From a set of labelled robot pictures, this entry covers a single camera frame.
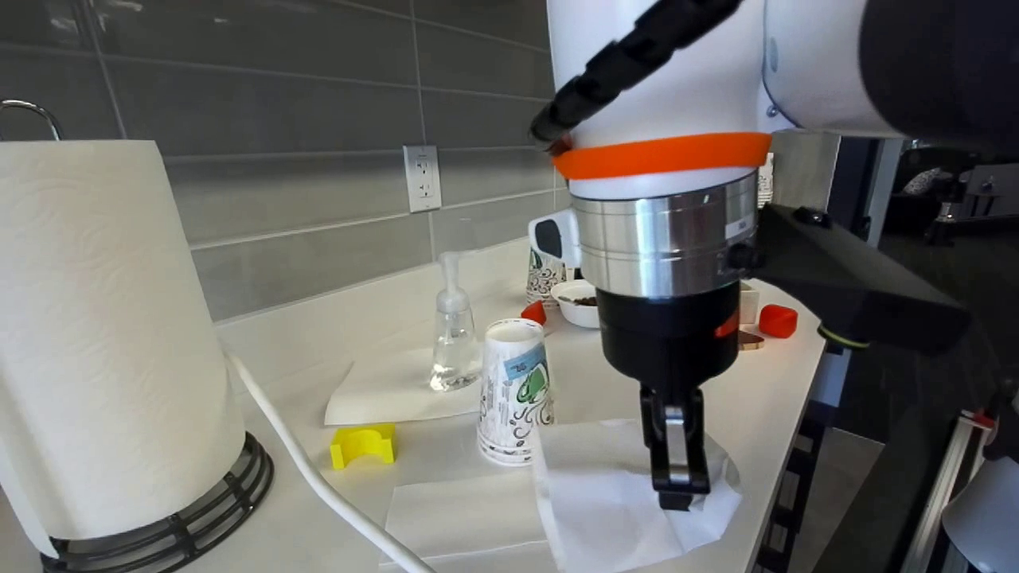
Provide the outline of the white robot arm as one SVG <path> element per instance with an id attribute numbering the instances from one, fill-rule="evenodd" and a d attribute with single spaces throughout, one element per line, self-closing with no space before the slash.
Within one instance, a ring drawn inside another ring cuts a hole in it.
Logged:
<path id="1" fill-rule="evenodd" d="M 666 510 L 710 491 L 702 385 L 738 354 L 758 169 L 791 127 L 1019 144 L 1019 0 L 549 0 L 533 135 L 572 194 L 603 349 Z"/>

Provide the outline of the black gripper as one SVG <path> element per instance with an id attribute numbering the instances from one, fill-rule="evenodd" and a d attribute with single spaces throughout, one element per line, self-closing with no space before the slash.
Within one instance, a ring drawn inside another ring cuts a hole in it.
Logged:
<path id="1" fill-rule="evenodd" d="M 738 285 L 729 283 L 723 290 L 673 299 L 600 290 L 600 321 L 606 358 L 645 385 L 639 389 L 639 416 L 658 506 L 690 506 L 710 491 L 703 394 L 696 385 L 737 362 Z"/>

